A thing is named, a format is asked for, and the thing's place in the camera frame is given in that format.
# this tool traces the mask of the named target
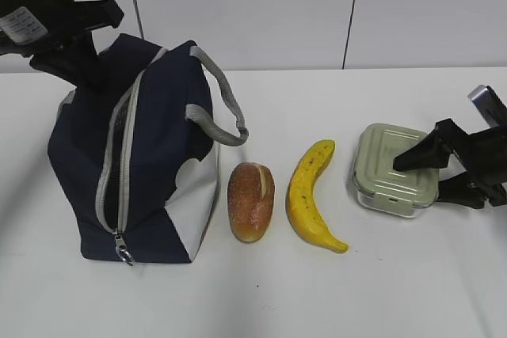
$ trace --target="bun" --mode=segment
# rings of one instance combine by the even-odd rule
[[[227,205],[237,239],[252,243],[262,238],[273,215],[274,199],[275,182],[268,168],[243,162],[234,169],[227,189]]]

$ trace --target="insulated bag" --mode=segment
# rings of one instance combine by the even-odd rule
[[[248,138],[241,109],[223,72],[193,41],[167,51],[120,35],[99,59],[105,91],[70,93],[48,145],[82,255],[192,262],[215,199],[218,145]],[[239,136],[214,123],[203,65],[236,116]]]

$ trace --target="food container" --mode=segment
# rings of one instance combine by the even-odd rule
[[[426,133],[388,124],[373,124],[360,137],[352,171],[358,201],[365,207],[417,217],[438,197],[438,169],[398,172],[397,156],[416,146]]]

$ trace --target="label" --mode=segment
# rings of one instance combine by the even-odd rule
[[[16,44],[28,45],[48,34],[46,27],[26,7],[0,17],[0,29]]]

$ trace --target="white table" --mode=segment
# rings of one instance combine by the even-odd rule
[[[222,185],[240,161],[272,170],[267,234],[253,245],[237,241],[222,191],[195,263],[131,270],[80,257],[74,215],[45,157],[70,86],[45,74],[0,76],[1,337],[507,336],[507,208],[436,206],[405,220],[361,208],[345,186],[370,123],[430,131],[452,117],[479,131],[486,124],[467,95],[486,84],[507,101],[507,69],[228,77],[251,137],[241,149],[222,149]],[[232,130],[218,102],[215,112]],[[323,138],[335,139],[337,151],[315,197],[330,229],[350,244],[344,255],[299,239],[284,211],[297,161]]]

